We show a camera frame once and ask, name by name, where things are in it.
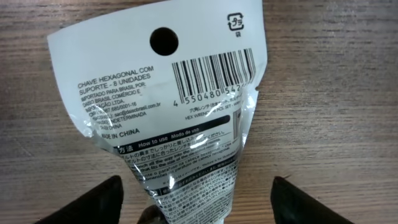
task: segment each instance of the wooden table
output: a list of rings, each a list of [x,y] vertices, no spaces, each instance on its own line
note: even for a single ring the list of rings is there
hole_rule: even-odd
[[[0,223],[32,223],[107,177],[121,223],[146,195],[72,125],[46,36],[151,1],[0,3]],[[398,1],[264,1],[269,65],[226,223],[273,223],[273,176],[355,223],[398,222]]]

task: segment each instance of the black round hole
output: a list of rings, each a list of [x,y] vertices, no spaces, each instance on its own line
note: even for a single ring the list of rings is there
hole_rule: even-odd
[[[174,53],[178,48],[178,37],[174,31],[166,27],[156,29],[150,37],[150,46],[154,52],[162,56]]]

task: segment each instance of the wooden surface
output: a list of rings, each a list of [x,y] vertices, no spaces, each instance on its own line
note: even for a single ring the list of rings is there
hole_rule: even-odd
[[[121,223],[146,195],[72,125],[46,36],[150,1],[0,3],[0,223],[32,223],[107,177]],[[264,1],[269,64],[226,223],[273,223],[275,175],[355,223],[398,222],[398,1]]]

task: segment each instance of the white label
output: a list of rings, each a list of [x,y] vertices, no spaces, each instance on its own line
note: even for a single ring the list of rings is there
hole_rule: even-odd
[[[172,54],[154,50],[173,46],[153,42],[162,29],[178,39]],[[49,46],[76,127],[125,159],[169,223],[228,215],[266,68],[262,1],[149,4],[67,27]]]

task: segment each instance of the plastic package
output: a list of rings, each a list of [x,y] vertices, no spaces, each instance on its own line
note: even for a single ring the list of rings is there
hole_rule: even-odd
[[[222,222],[267,65],[262,1],[158,2],[48,40],[77,129],[126,161],[169,223]]]

